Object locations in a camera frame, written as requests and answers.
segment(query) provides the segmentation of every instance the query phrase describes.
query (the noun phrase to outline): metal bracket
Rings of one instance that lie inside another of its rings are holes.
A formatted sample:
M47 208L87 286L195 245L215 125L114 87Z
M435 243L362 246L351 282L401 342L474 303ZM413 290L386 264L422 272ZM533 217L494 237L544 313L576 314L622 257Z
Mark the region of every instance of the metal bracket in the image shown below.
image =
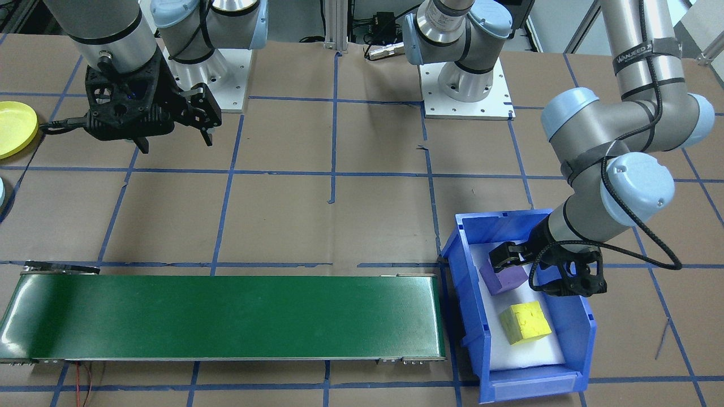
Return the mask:
M228 76L216 82L207 83L206 85L214 95L219 108L224 113L243 113L246 102L247 90L249 85L249 73L251 71L251 61L253 51L249 49L220 49L222 56L226 59ZM169 52L164 49L164 57L168 59ZM179 65L169 63L169 68L175 77L179 77L176 69ZM186 84L179 83L181 89L188 89L195 83Z
M420 86L425 102L425 117L482 120L508 120L515 117L500 59L495 62L493 68L494 79L490 93L485 99L472 103L456 101L440 89L437 77L444 65L444 62L420 65Z

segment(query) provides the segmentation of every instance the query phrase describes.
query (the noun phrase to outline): floor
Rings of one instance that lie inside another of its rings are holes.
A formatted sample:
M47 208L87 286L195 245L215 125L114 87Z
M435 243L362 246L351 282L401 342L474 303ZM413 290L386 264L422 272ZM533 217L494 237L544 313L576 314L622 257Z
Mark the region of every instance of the floor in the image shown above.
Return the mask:
M41 120L87 109L84 63L67 38L3 35L0 62L0 100L25 102ZM555 207L570 193L542 107L576 85L618 100L607 57L505 52L502 64L515 120L425 119L404 59L270 43L256 56L246 113L226 114L211 148L180 126L150 139L148 155L80 130L47 137L33 155L34 143L0 161L17 193L0 225L0 304L26 259L106 274L447 277L437 257L454 214ZM724 91L707 68L685 67L717 123L699 145L658 155L678 193L650 222L685 269L607 253L609 293L590 299L599 330L589 389L501 405L724 405ZM635 231L613 243L658 254ZM446 362L94 364L90 405L474 406L457 300L441 281ZM0 366L0 406L73 406L76 375L85 390L83 367Z

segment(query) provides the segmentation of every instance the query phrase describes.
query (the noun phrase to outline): yellow dish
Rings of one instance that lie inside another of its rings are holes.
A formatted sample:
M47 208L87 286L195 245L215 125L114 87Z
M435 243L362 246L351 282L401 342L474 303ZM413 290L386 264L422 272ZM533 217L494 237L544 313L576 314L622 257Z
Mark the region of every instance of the yellow dish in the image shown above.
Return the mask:
M24 149L38 133L38 115L16 101L0 101L0 159Z

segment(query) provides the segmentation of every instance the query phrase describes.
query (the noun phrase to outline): conveyor belt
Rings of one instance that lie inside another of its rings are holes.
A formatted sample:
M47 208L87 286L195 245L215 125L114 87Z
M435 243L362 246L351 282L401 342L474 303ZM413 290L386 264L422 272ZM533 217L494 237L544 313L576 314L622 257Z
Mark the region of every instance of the conveyor belt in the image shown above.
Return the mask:
M442 360L437 278L24 274L0 361Z

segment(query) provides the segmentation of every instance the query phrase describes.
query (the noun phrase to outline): blue plastic bin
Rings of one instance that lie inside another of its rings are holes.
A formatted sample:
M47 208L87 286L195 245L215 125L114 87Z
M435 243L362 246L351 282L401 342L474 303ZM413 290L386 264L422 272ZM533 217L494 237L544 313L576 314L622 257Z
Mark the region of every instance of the blue plastic bin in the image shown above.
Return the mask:
M458 228L442 250L460 299L466 331L462 344L468 348L473 371L480 378L480 403L578 392L588 387L596 321L588 301L578 296L545 296L564 364L490 371L490 329L470 245L525 240L550 212L539 209L455 215ZM541 283L560 277L554 267L536 274Z

